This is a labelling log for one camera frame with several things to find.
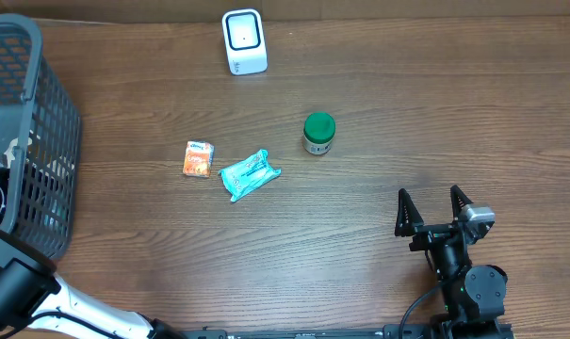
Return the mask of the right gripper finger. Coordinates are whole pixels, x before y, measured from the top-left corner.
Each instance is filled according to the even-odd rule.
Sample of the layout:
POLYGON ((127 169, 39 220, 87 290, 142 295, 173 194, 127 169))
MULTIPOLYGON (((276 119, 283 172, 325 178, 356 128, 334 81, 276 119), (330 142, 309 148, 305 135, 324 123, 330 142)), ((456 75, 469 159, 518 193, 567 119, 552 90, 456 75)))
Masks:
POLYGON ((398 194, 398 212, 395 236, 412 236, 424 226, 423 218, 417 211, 410 194, 401 188, 398 194))
POLYGON ((473 203, 457 185, 454 185, 450 188, 450 199, 454 219, 457 219, 459 217, 462 209, 466 205, 473 203))

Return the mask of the green lid jar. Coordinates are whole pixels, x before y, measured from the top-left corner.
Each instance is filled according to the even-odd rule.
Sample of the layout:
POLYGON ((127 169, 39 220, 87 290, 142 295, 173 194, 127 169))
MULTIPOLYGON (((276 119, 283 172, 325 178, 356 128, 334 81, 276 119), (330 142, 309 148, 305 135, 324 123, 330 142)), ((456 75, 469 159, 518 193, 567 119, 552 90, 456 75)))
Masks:
POLYGON ((332 148, 335 131, 335 120, 330 114, 312 113, 304 122, 302 145, 313 155, 325 154, 332 148))

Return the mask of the teal wet wipes pack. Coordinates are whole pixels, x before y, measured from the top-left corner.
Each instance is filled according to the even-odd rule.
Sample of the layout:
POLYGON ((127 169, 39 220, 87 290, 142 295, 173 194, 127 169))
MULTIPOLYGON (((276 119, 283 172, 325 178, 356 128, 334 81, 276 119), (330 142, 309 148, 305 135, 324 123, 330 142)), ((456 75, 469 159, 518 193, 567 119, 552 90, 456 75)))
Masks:
POLYGON ((269 152, 260 149, 247 159, 221 169, 219 175, 226 190, 231 194, 230 202, 237 202, 257 188, 281 175, 268 162, 269 152))

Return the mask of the orange tissue pack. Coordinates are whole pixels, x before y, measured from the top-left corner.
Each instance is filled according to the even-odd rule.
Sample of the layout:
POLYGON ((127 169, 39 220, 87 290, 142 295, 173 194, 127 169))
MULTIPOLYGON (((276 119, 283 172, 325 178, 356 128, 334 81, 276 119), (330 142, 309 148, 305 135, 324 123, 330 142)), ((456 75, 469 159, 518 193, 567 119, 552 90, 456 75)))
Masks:
POLYGON ((211 173, 215 147, 204 141, 191 140, 187 143, 183 164, 186 176, 208 178, 211 173))

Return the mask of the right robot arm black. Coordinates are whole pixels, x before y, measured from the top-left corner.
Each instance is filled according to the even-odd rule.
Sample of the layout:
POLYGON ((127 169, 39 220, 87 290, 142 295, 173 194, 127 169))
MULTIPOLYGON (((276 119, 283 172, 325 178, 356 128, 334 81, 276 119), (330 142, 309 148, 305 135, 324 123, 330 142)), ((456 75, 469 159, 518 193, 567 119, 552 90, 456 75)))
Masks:
POLYGON ((505 314, 504 299, 508 276, 499 266, 475 266, 468 247, 483 239, 496 222, 496 214, 487 204, 472 202, 458 186, 450 188, 452 221, 424 222, 405 189, 398 193, 395 235, 409 237, 411 251, 425 254, 437 285, 416 299, 406 310, 393 333, 402 339, 421 338, 512 338, 510 325, 498 318, 505 314), (425 299, 439 292, 445 311, 431 317, 417 330, 407 326, 413 310, 425 299))

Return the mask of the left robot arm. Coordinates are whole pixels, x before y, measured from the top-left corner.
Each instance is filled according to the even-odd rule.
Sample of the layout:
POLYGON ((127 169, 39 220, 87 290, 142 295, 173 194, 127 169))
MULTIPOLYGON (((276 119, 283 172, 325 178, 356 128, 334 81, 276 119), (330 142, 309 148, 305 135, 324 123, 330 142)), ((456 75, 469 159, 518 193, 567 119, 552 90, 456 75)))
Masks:
MULTIPOLYGON (((0 222, 9 170, 0 165, 0 222)), ((75 338, 182 338, 159 319, 113 308, 69 286, 41 252, 0 230, 0 338, 26 328, 75 338)))

